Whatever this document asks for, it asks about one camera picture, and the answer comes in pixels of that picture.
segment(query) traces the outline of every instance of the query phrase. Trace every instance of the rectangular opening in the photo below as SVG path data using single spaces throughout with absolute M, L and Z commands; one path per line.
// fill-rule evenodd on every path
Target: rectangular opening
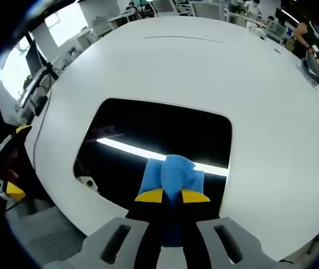
M 231 142 L 232 125 L 224 116 L 150 101 L 107 99 L 85 135 L 74 175 L 91 177 L 99 195 L 130 209 L 148 159 L 181 155 L 204 170 L 204 194 L 219 212 Z
M 101 255 L 101 259 L 108 264 L 113 265 L 116 261 L 117 254 L 128 235 L 131 227 L 127 225 L 121 225 L 115 234 L 110 239 L 109 243 L 107 244 L 104 252 Z
M 234 264 L 240 262 L 243 259 L 243 255 L 228 230 L 222 225 L 214 227 L 214 230 L 221 239 L 231 262 Z

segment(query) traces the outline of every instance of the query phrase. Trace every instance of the office chair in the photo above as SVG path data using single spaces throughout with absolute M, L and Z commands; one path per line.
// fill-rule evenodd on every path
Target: office chair
M 224 6 L 219 3 L 194 3 L 190 2 L 194 17 L 213 18 L 225 21 Z
M 272 22 L 267 26 L 266 36 L 271 40 L 281 44 L 287 28 L 277 22 Z
M 155 17 L 179 15 L 173 0 L 154 0 L 149 2 Z

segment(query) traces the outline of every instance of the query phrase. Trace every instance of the black cable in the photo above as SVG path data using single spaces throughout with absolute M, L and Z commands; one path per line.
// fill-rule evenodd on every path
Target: black cable
M 34 104 L 34 102 L 32 101 L 31 98 L 29 98 L 29 101 L 30 101 L 30 103 L 34 106 L 34 109 L 35 109 L 36 105 Z
M 35 43 L 35 49 L 36 49 L 36 54 L 37 54 L 38 60 L 39 60 L 39 62 L 40 62 L 40 65 L 44 68 L 45 66 L 43 65 L 43 62 L 41 61 L 40 52 L 39 52 L 39 50 L 37 49 L 36 43 Z
M 43 119 L 41 120 L 41 123 L 40 123 L 40 128 L 39 128 L 39 131 L 37 132 L 37 135 L 36 135 L 36 138 L 35 138 L 35 142 L 34 142 L 34 147 L 32 149 L 32 165 L 34 167 L 34 171 L 36 173 L 36 166 L 35 166 L 35 149 L 36 149 L 36 143 L 37 143 L 37 140 L 39 138 L 39 134 L 41 132 L 41 128 L 43 127 L 43 123 L 44 123 L 44 119 L 46 117 L 46 112 L 48 112 L 48 108 L 49 108 L 49 105 L 50 105 L 50 100 L 51 100 L 51 75 L 48 74 L 49 76 L 49 100 L 48 100 L 48 105 L 46 106 L 45 108 L 45 111 L 44 111 L 44 116 L 43 116 Z
M 21 52 L 21 53 L 28 51 L 27 49 L 20 49 L 20 48 L 18 48 L 17 46 L 15 46 L 15 48 L 16 48 L 19 52 Z
M 25 199 L 27 198 L 27 196 L 24 196 L 23 198 L 20 199 L 20 201 L 16 202 L 14 205 L 12 205 L 11 207 L 5 209 L 4 213 L 8 212 L 9 210 L 12 210 L 14 207 L 16 207 L 17 205 L 19 205 L 21 202 L 23 202 Z

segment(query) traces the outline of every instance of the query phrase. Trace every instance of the yellow and black object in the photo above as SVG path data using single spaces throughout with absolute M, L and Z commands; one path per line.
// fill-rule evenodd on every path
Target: yellow and black object
M 8 136 L 0 147 L 0 180 L 3 191 L 16 201 L 25 196 L 50 201 L 41 185 L 24 143 L 31 126 L 22 126 Z
M 149 223 L 135 268 L 156 268 L 167 236 L 179 236 L 188 268 L 210 268 L 207 248 L 196 225 L 198 221 L 219 218 L 218 210 L 207 196 L 183 189 L 173 210 L 163 189 L 155 189 L 140 194 L 126 218 Z

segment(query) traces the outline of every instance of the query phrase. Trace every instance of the window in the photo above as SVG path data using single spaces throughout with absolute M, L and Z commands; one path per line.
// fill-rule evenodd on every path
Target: window
M 9 52 L 7 60 L 0 70 L 0 79 L 4 87 L 16 100 L 20 98 L 24 81 L 30 75 L 25 58 L 29 47 L 29 42 L 23 37 Z
M 50 15 L 45 19 L 45 23 L 57 46 L 61 46 L 88 26 L 79 4 L 76 3 Z

